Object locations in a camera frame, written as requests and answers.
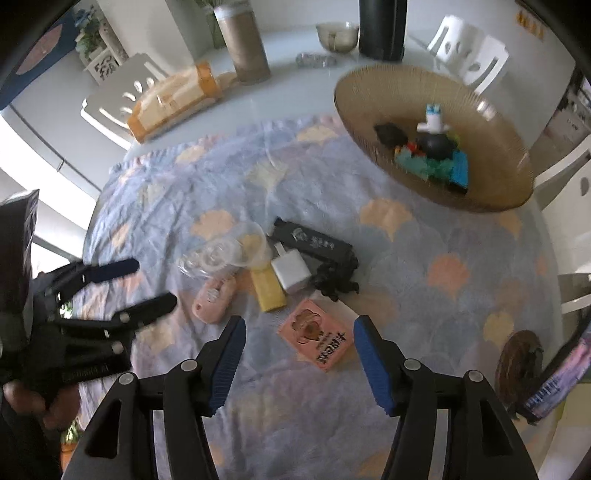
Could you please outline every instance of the green plant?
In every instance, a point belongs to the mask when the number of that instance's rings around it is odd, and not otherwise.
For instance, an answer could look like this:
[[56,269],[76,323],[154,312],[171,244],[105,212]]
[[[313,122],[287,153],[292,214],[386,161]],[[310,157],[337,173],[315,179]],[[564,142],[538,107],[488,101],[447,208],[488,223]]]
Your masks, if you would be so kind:
[[76,14],[75,25],[80,29],[80,35],[76,38],[76,51],[90,60],[90,54],[99,47],[105,47],[100,37],[100,21],[96,18],[94,8],[80,10]]
[[60,317],[65,318],[65,319],[71,319],[72,318],[72,301],[68,301],[66,302],[65,305],[63,305],[60,308]]
[[80,428],[78,421],[74,420],[72,425],[70,425],[70,428],[61,434],[61,443],[63,445],[72,445],[73,443],[78,443],[81,433],[82,429]]

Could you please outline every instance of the white table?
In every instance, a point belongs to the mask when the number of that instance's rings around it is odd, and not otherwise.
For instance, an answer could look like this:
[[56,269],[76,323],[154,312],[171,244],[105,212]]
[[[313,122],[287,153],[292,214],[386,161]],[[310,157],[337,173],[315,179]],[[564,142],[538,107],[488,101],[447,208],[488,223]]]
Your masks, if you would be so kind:
[[[241,86],[227,95],[220,103],[206,111],[200,112],[170,131],[147,142],[132,146],[126,158],[136,157],[154,150],[195,141],[205,135],[215,133],[234,133],[237,128],[270,119],[289,118],[320,113],[334,113],[335,105],[333,92],[339,78],[352,69],[377,63],[374,60],[359,57],[355,50],[347,56],[340,56],[336,67],[330,69],[298,68],[295,57],[298,53],[326,53],[323,51],[315,29],[294,31],[289,33],[272,33],[263,36],[265,51],[271,66],[272,78],[266,82]],[[211,62],[214,74],[233,69],[232,61],[226,50],[212,51],[206,57]],[[405,55],[402,64],[420,66],[429,70],[434,69],[434,59],[420,42],[407,37],[405,41]],[[489,100],[495,103],[495,97]],[[506,88],[499,95],[511,95]],[[519,132],[517,118],[512,118],[511,111],[504,112],[513,120]],[[534,198],[526,205],[534,214],[537,229],[542,233],[544,251],[548,259],[548,274],[557,278],[556,262],[553,250],[544,226],[539,207]],[[553,292],[554,344],[545,352],[545,360],[549,361],[563,343],[560,314],[560,292],[558,282],[554,284]],[[541,422],[538,427],[530,427],[524,421],[518,429],[526,441],[535,438],[550,439],[556,427],[556,416],[552,415]],[[541,463],[547,446],[543,441],[534,442],[530,447],[530,454],[537,465]]]
[[[208,134],[231,134],[241,126],[264,120],[334,113],[333,93],[337,81],[355,68],[378,63],[360,57],[356,49],[351,54],[337,56],[335,67],[299,68],[295,58],[298,53],[327,54],[320,45],[315,28],[264,34],[263,43],[272,71],[269,80],[234,89],[221,103],[199,112],[162,136],[144,145],[134,144],[128,157],[197,140]],[[211,63],[214,74],[234,68],[225,49],[209,52],[204,60]],[[431,54],[410,37],[405,42],[402,63],[434,69]]]

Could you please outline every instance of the white charger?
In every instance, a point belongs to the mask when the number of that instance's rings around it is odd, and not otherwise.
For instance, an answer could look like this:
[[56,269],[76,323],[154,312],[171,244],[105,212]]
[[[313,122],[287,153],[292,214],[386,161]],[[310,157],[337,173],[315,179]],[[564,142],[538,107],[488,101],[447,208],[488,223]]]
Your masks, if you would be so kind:
[[291,294],[304,288],[312,273],[301,257],[301,253],[296,249],[286,252],[281,243],[276,243],[275,248],[279,257],[273,260],[271,265],[283,290]]

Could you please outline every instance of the potted plant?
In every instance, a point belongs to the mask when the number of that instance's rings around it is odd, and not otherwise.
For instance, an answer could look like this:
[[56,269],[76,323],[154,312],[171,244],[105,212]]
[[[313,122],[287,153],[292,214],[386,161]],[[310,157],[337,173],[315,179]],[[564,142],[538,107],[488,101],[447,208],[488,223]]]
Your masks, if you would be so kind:
[[87,66],[106,47],[100,37],[100,22],[96,18],[94,8],[78,10],[74,24],[80,30],[80,35],[76,37],[76,51],[82,63]]
[[62,471],[66,470],[68,463],[70,463],[70,459],[74,454],[74,450],[76,450],[76,446],[78,445],[78,440],[80,439],[80,435],[82,433],[82,428],[80,428],[80,424],[78,420],[74,420],[70,428],[68,428],[64,433],[61,434],[61,469]]

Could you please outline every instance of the pink toy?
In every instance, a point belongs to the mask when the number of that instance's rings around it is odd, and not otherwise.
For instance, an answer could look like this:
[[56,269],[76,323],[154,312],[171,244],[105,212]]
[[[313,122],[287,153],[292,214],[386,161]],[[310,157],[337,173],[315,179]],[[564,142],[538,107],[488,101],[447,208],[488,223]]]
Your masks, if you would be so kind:
[[309,299],[297,306],[278,333],[322,370],[330,369],[353,344],[351,329]]
[[193,314],[203,323],[217,323],[236,293],[234,277],[207,280],[193,303]]

